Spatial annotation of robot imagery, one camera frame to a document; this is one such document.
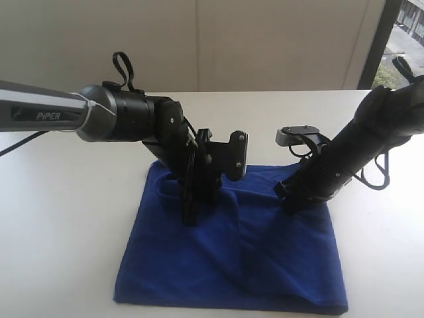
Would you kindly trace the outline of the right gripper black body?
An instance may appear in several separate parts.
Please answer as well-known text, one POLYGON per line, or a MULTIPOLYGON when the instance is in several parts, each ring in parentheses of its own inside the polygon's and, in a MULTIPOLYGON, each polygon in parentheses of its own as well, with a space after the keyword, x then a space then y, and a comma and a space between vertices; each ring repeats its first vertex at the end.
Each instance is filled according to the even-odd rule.
POLYGON ((297 214, 332 199, 351 181, 351 175, 323 157, 312 157, 300 162, 299 169, 278 182, 274 191, 289 214, 297 214))

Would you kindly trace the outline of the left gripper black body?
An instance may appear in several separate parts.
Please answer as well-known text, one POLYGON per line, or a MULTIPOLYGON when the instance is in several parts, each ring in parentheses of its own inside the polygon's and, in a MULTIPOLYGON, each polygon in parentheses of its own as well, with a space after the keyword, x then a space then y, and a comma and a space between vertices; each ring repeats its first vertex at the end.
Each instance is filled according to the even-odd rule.
POLYGON ((211 162, 208 144, 211 141, 210 129, 199 129, 192 137, 180 134, 167 145, 165 165, 177 177, 199 180, 206 187, 206 198, 203 203, 214 203, 217 192, 222 186, 221 174, 211 162))

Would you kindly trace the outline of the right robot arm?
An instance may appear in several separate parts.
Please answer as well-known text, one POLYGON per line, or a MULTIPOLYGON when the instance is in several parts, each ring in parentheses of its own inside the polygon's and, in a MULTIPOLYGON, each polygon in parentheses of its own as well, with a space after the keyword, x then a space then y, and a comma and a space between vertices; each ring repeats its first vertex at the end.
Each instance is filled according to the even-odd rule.
POLYGON ((333 139, 310 125, 278 129, 279 146, 309 149, 305 154, 293 153, 300 159, 299 169, 274 186, 287 212, 329 201, 352 179, 376 191, 388 187, 389 151, 423 133, 423 76, 415 75, 401 56, 392 64, 408 86, 374 88, 333 139))

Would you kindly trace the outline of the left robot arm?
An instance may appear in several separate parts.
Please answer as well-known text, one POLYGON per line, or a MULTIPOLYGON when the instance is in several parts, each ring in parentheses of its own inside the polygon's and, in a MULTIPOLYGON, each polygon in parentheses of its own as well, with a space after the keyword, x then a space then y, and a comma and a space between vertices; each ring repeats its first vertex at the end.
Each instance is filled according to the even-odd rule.
POLYGON ((86 142, 141 142, 175 175, 182 221, 194 225, 222 185, 221 173, 207 167, 210 131, 196 132, 180 102, 137 89, 124 52, 115 52, 112 62, 122 82, 105 80, 77 92, 1 81, 1 131, 32 133, 1 154, 50 131, 75 132, 86 142))

